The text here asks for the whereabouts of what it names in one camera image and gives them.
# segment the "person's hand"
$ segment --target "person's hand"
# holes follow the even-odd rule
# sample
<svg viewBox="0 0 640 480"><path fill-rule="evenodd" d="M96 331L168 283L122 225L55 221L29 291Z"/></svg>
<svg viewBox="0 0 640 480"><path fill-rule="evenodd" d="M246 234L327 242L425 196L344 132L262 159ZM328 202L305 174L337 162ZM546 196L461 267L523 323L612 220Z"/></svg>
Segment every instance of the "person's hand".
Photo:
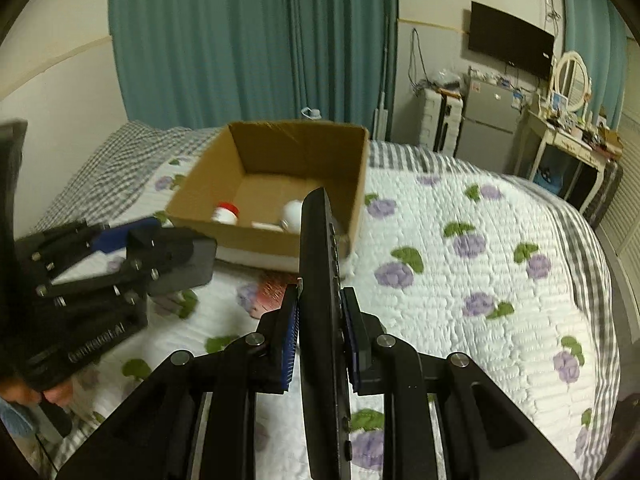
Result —
<svg viewBox="0 0 640 480"><path fill-rule="evenodd" d="M37 404L43 395L52 404L66 406L74 396L73 383L71 379L68 379L55 388L47 390L44 394L40 394L18 378L0 380L0 397L7 402L17 402L24 405Z"/></svg>

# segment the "teal curtain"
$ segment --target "teal curtain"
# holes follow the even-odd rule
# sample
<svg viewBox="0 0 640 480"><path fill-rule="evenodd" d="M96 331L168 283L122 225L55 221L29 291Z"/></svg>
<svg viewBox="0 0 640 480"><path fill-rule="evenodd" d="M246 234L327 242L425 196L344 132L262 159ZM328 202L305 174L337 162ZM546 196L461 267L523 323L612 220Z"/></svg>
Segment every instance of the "teal curtain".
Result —
<svg viewBox="0 0 640 480"><path fill-rule="evenodd" d="M626 80L626 30L610 0L564 0L564 49L577 51L589 72L594 122L600 106L616 128L622 113Z"/></svg>
<svg viewBox="0 0 640 480"><path fill-rule="evenodd" d="M109 0L127 116L202 128L309 106L370 128L381 90L392 107L397 1Z"/></svg>
<svg viewBox="0 0 640 480"><path fill-rule="evenodd" d="M287 4L296 103L318 108L331 120L370 128L380 91L386 108L393 108L398 0Z"/></svg>

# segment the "black tv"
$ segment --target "black tv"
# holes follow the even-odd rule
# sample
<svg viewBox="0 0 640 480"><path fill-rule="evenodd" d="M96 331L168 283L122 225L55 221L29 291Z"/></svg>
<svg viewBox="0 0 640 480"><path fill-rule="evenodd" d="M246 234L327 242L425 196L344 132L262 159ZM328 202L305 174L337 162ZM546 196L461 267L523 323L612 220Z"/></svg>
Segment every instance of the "black tv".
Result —
<svg viewBox="0 0 640 480"><path fill-rule="evenodd" d="M501 10L471 2L469 50L495 57L548 80L554 37Z"/></svg>

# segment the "bed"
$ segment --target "bed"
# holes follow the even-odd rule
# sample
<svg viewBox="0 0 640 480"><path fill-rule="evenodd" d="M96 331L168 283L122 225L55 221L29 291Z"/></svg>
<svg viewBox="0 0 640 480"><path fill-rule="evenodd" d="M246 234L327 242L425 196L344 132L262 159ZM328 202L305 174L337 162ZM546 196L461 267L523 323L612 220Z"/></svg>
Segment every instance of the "bed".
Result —
<svg viewBox="0 0 640 480"><path fill-rule="evenodd" d="M37 225L122 222L162 211L216 129L156 130L130 122L69 182ZM558 448L594 478L609 441L620 377L610 277L593 231L535 184L415 146L370 144L353 272L363 311L418 351L467 352ZM95 254L68 278L116 268ZM175 349L224 348L252 332L259 270L218 263L187 311L149 304L149 328L76 377L72 436L60 466ZM382 398L353 396L354 478L379 478ZM309 478L299 369L289 394L260 396L257 477Z"/></svg>

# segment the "refrigerator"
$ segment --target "refrigerator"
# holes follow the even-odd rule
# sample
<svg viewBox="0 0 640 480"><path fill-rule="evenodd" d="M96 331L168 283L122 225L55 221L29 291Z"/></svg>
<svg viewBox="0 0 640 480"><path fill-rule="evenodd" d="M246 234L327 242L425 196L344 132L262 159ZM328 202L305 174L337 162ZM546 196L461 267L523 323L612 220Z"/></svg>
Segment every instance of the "refrigerator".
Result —
<svg viewBox="0 0 640 480"><path fill-rule="evenodd" d="M513 90L471 79L455 157L482 170L511 171L520 106Z"/></svg>

